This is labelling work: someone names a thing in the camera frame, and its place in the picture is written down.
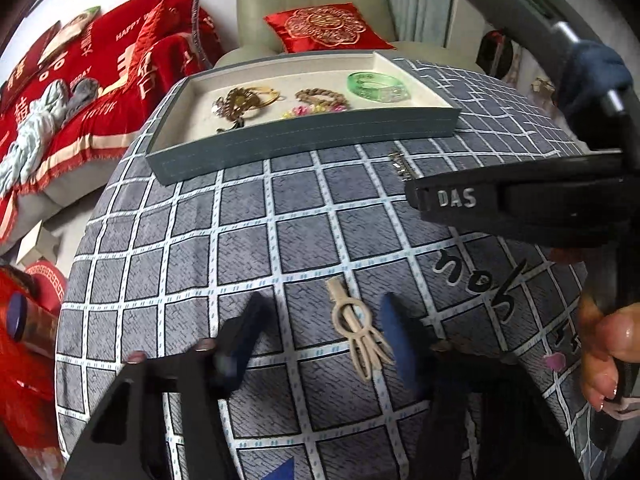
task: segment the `metal clip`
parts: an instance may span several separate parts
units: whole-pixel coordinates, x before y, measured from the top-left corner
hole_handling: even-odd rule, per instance
[[[414,170],[409,167],[409,164],[404,158],[404,155],[400,152],[391,152],[389,153],[389,158],[391,159],[391,163],[394,168],[396,168],[396,173],[400,177],[400,180],[406,182],[407,180],[415,180],[416,175]]]

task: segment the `human hand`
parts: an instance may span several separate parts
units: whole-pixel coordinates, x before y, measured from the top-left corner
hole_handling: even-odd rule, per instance
[[[552,250],[558,264],[582,261],[579,250]],[[640,303],[604,316],[593,298],[582,292],[578,302],[578,334],[582,343],[582,394],[596,411],[618,389],[618,369],[613,358],[640,362]]]

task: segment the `pink heart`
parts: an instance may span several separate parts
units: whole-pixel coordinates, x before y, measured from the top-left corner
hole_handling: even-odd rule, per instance
[[[558,373],[560,373],[566,367],[566,357],[562,352],[545,355],[543,357],[543,360],[547,368],[551,368],[553,371]]]

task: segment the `beige hair clip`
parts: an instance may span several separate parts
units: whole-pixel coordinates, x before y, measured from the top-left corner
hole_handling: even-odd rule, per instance
[[[393,364],[393,360],[389,357],[392,354],[391,346],[371,324],[372,318],[369,308],[357,298],[349,297],[340,278],[336,276],[328,279],[326,286],[329,290],[329,296],[335,303],[331,311],[331,321],[334,328],[336,332],[349,340],[351,360],[356,373],[363,381],[370,381],[372,368],[382,370],[380,361]],[[353,311],[353,306],[359,307],[362,311],[362,324]],[[345,327],[343,321],[347,323],[348,328]]]

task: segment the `green jade bangle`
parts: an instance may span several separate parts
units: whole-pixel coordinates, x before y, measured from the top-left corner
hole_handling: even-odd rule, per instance
[[[377,72],[351,74],[347,78],[347,88],[359,97],[379,103],[397,103],[409,98],[402,81]]]

